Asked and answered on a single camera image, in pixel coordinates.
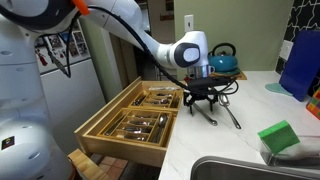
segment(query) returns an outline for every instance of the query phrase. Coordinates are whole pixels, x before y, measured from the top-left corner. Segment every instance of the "kitchen floor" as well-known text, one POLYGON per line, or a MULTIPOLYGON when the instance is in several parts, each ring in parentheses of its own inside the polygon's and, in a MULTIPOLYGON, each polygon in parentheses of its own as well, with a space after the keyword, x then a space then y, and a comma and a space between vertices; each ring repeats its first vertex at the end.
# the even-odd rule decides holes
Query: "kitchen floor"
POLYGON ((161 170, 161 168, 137 164, 113 157, 104 157, 99 167, 112 179, 120 180, 156 180, 159 178, 161 170))

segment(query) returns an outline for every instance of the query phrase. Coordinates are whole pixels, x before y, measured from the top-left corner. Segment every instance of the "kitchen counter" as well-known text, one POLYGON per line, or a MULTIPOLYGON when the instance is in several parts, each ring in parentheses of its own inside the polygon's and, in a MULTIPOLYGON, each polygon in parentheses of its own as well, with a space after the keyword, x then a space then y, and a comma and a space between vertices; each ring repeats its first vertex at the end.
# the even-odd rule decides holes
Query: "kitchen counter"
POLYGON ((260 156, 261 141, 257 133, 282 120, 287 120, 298 136, 320 136, 320 121, 306 110, 304 102, 265 89, 268 83, 279 82, 276 72, 245 72, 248 80, 239 80, 237 93, 228 96, 229 109, 242 129, 236 129, 226 109, 218 105, 209 110, 208 101, 196 102, 218 126, 210 125, 193 108, 181 106, 172 132, 161 180, 190 179, 195 161, 204 156, 217 156, 265 164, 260 156))

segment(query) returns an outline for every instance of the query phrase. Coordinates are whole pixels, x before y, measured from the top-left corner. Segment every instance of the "wooden cutlery organizer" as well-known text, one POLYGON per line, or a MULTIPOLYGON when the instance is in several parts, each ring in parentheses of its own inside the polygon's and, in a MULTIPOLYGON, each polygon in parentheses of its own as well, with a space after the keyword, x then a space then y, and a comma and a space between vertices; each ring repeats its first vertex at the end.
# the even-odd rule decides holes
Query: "wooden cutlery organizer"
POLYGON ((161 167, 182 94, 138 78, 75 131, 81 150, 161 167))

